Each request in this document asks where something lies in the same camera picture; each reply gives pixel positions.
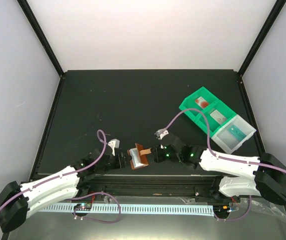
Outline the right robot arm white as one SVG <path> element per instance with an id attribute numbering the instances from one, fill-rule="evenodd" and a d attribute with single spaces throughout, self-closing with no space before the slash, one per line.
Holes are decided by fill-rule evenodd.
<path id="1" fill-rule="evenodd" d="M 167 160 L 189 168 L 219 172 L 219 181 L 210 189 L 211 198 L 223 201 L 233 196 L 258 196 L 286 205 L 286 166 L 274 155 L 244 157 L 212 151 L 198 145 L 187 145 L 172 133 L 159 138 L 160 145 L 151 148 L 155 162 Z"/>

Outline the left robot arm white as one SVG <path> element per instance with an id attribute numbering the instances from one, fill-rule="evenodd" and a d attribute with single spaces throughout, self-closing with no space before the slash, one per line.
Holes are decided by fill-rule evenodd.
<path id="1" fill-rule="evenodd" d="M 75 161 L 61 171 L 37 181 L 8 183 L 0 193 L 0 228 L 9 233 L 20 227 L 40 209 L 66 199 L 86 199 L 90 194 L 88 182 L 111 170 L 130 166 L 129 157 L 120 149 L 107 147 Z"/>

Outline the brown leather card holder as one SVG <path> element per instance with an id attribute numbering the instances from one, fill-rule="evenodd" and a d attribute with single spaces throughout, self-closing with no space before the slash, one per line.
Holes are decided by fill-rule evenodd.
<path id="1" fill-rule="evenodd" d="M 139 168 L 147 167 L 149 165 L 147 155 L 151 154 L 151 148 L 144 148 L 142 145 L 135 143 L 135 147 L 127 151 L 131 157 L 131 169 L 136 170 Z"/>

